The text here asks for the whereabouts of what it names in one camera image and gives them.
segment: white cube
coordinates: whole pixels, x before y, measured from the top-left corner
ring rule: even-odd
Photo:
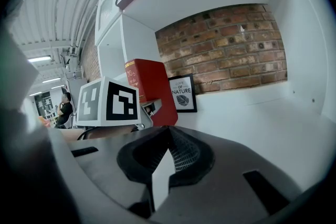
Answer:
[[[78,126],[119,126],[141,123],[139,89],[102,77],[79,92]]]

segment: ceiling light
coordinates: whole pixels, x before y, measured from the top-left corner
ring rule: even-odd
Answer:
[[[51,82],[51,81],[55,81],[55,80],[60,80],[61,78],[57,78],[57,79],[49,79],[49,80],[45,80],[42,81],[42,83],[47,83],[47,82]]]
[[[60,86],[52,87],[52,89],[63,87],[63,86],[65,86],[65,85],[63,84],[63,85],[60,85]]]
[[[29,96],[34,96],[34,95],[37,95],[37,94],[40,94],[40,93],[42,93],[42,92],[35,92],[35,93],[33,93],[33,94],[29,95]]]
[[[36,57],[36,58],[30,58],[28,59],[29,62],[39,62],[39,61],[45,61],[45,60],[51,60],[51,56],[42,56],[42,57]]]

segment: person wearing black shirt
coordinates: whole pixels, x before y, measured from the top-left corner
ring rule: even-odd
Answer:
[[[62,95],[62,101],[57,107],[57,115],[59,116],[57,119],[57,123],[55,128],[64,129],[64,123],[66,123],[72,113],[72,105],[70,103],[71,95],[69,92],[66,92]]]

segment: framed poster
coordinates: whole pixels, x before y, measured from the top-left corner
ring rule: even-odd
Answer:
[[[193,74],[168,78],[178,113],[197,112]]]

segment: leaf illustration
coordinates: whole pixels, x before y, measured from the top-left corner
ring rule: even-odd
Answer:
[[[185,95],[178,95],[177,97],[177,101],[180,105],[182,106],[187,106],[189,104],[189,98]]]

